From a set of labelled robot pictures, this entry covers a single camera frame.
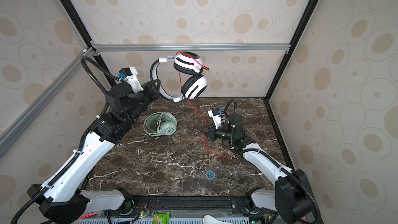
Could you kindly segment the mint green headphones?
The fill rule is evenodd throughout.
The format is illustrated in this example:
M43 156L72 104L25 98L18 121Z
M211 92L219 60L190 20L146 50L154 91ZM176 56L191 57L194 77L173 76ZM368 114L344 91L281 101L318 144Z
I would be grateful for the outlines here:
M150 136L172 135L177 130L177 119L172 113L153 113L145 119L143 128Z

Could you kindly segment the white black red headphones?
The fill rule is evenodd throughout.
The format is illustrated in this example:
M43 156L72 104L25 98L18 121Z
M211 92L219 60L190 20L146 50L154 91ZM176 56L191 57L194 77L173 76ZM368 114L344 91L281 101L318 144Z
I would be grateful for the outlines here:
M173 68L185 80L180 80L177 85L180 87L179 96L172 96L162 87L158 68L161 64L173 63ZM157 82L161 97L166 100L178 103L182 100L193 100L198 98L207 88L207 79L204 75L210 68L205 66L203 59L189 51L179 51L173 56L159 57L151 66L150 78Z

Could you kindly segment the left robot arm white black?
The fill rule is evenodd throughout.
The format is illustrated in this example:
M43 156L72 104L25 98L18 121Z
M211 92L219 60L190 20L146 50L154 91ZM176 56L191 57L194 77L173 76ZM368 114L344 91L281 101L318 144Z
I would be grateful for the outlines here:
M39 205L47 223L71 224L85 214L120 209L127 200L127 195L119 189L93 192L80 190L79 186L100 159L132 129L148 106L161 97L161 82L154 76L141 85L134 68L126 67L117 77L111 76L120 83L107 91L87 64L101 67L87 56L82 56L80 61L103 91L105 106L84 131L78 148L61 168L41 185L32 185L28 189L30 199L12 218L13 224L34 203Z

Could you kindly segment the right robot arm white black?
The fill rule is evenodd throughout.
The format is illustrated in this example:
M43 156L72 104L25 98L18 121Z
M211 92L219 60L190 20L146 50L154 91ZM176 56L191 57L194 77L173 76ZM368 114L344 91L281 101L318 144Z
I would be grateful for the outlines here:
M233 154L253 164L274 186L273 190L257 188L246 193L249 212L269 209L278 213L287 224L306 224L307 216L312 214L315 224L322 223L320 207L307 175L300 169L284 166L245 134L235 99L229 100L223 109L213 109L208 114L213 123L206 123L200 132L209 141L227 141Z

